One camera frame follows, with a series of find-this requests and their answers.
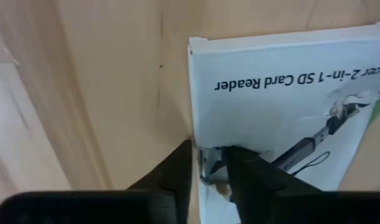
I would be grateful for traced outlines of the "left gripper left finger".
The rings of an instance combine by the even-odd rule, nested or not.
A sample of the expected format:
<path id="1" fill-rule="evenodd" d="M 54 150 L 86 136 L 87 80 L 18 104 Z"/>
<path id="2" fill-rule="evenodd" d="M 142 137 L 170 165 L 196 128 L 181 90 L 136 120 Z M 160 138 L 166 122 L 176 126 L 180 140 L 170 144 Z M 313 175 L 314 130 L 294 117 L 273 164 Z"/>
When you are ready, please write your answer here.
<path id="1" fill-rule="evenodd" d="M 185 140 L 129 189 L 149 193 L 148 223 L 186 223 L 191 185 L 192 142 Z"/>

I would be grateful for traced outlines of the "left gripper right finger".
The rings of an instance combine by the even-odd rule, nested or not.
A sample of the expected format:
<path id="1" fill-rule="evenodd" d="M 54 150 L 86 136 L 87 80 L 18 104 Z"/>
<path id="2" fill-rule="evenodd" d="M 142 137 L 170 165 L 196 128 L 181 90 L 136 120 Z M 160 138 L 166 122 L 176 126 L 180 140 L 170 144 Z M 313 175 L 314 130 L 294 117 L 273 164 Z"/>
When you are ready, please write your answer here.
<path id="1" fill-rule="evenodd" d="M 316 187 L 241 147 L 224 149 L 232 199 L 242 223 L 314 223 Z"/>

